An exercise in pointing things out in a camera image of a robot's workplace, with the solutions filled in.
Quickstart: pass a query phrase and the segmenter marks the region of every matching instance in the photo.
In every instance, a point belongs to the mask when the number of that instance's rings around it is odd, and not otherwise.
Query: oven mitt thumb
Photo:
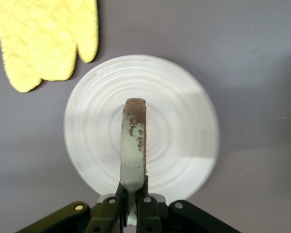
[[[0,44],[11,85],[28,92],[42,80],[66,80],[77,51],[84,62],[98,47],[95,0],[0,0]]]

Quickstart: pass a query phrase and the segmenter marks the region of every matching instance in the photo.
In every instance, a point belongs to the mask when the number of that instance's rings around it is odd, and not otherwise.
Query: round plate
[[[65,142],[73,165],[96,192],[115,193],[122,111],[129,98],[146,100],[149,192],[162,194],[167,203],[188,198],[215,164],[218,121],[195,78],[161,58],[118,57],[78,82],[65,112]]]

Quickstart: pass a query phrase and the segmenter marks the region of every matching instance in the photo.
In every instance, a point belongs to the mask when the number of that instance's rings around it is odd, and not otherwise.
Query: concentric ring pattern
[[[204,88],[161,58],[118,57],[78,82],[65,112],[65,142],[73,165],[99,194],[115,193],[122,111],[129,98],[146,100],[150,193],[164,195],[167,203],[188,198],[215,164],[218,122]]]

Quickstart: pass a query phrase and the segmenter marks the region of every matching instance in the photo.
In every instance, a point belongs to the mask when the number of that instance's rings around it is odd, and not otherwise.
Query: metal bolt
[[[149,202],[151,202],[151,201],[152,201],[151,197],[145,197],[145,198],[144,198],[144,202],[149,203]]]
[[[175,203],[175,208],[176,208],[176,209],[182,209],[182,208],[183,208],[182,203],[180,203],[180,202],[176,202],[176,203]]]
[[[114,198],[112,198],[112,199],[109,200],[109,203],[110,204],[114,204],[115,202],[116,202],[116,199],[114,199]]]
[[[74,209],[75,209],[75,210],[81,210],[81,209],[83,209],[83,207],[84,207],[84,206],[82,206],[82,205],[77,205],[76,207],[74,207]]]

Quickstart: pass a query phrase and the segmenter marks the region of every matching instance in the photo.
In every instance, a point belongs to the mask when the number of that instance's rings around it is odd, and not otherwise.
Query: white plate
[[[118,57],[89,71],[65,112],[65,142],[82,178],[101,195],[120,180],[125,102],[146,100],[149,192],[186,199],[206,181],[219,146],[218,121],[204,88],[180,66],[147,55]]]

